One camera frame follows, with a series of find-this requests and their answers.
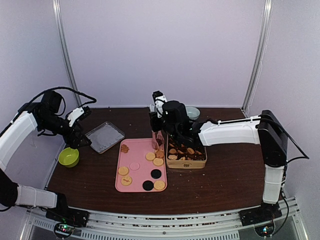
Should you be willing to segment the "silver metal tin lid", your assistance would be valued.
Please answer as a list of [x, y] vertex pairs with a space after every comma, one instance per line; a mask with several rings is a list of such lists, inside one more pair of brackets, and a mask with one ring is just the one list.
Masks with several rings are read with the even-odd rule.
[[85, 135], [91, 141], [90, 147], [98, 154], [103, 154], [125, 138], [125, 133], [108, 121]]

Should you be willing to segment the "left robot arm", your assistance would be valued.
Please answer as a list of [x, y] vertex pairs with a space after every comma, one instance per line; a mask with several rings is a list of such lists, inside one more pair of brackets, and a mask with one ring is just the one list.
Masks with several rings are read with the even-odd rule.
[[[67, 90], [88, 99], [69, 112], [66, 117], [59, 114], [60, 105], [65, 104], [64, 97], [58, 92]], [[61, 222], [72, 218], [72, 211], [58, 200], [60, 197], [47, 190], [37, 189], [13, 182], [6, 174], [10, 160], [16, 151], [38, 131], [39, 136], [62, 136], [71, 149], [91, 145], [91, 140], [83, 133], [80, 121], [90, 115], [89, 104], [96, 98], [66, 86], [46, 89], [19, 108], [16, 115], [0, 133], [0, 204], [7, 211], [14, 206], [30, 206], [52, 209], [52, 213]]]

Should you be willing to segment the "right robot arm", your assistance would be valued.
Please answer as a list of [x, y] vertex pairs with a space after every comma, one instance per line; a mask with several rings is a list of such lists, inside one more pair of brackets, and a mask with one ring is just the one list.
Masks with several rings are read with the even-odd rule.
[[256, 210], [259, 220], [268, 220], [275, 212], [281, 188], [285, 183], [288, 142], [301, 153], [307, 154], [281, 125], [270, 110], [261, 114], [235, 120], [193, 120], [188, 117], [186, 106], [177, 100], [167, 100], [161, 91], [152, 94], [153, 109], [150, 125], [154, 132], [164, 131], [179, 146], [192, 149], [222, 144], [254, 144], [261, 147], [265, 166], [263, 205]]

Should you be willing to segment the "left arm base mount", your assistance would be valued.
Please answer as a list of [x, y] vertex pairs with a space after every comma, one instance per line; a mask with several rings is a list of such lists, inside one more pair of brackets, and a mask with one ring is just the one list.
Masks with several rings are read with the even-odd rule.
[[77, 228], [86, 227], [90, 215], [88, 211], [70, 207], [46, 208], [45, 211], [46, 218]]

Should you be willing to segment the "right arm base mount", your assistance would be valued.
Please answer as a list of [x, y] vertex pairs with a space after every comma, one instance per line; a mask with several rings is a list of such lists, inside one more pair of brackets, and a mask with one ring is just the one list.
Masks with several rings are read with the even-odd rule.
[[282, 216], [282, 211], [279, 207], [254, 207], [241, 210], [239, 218], [242, 226], [256, 225], [264, 222], [272, 222], [274, 219]]

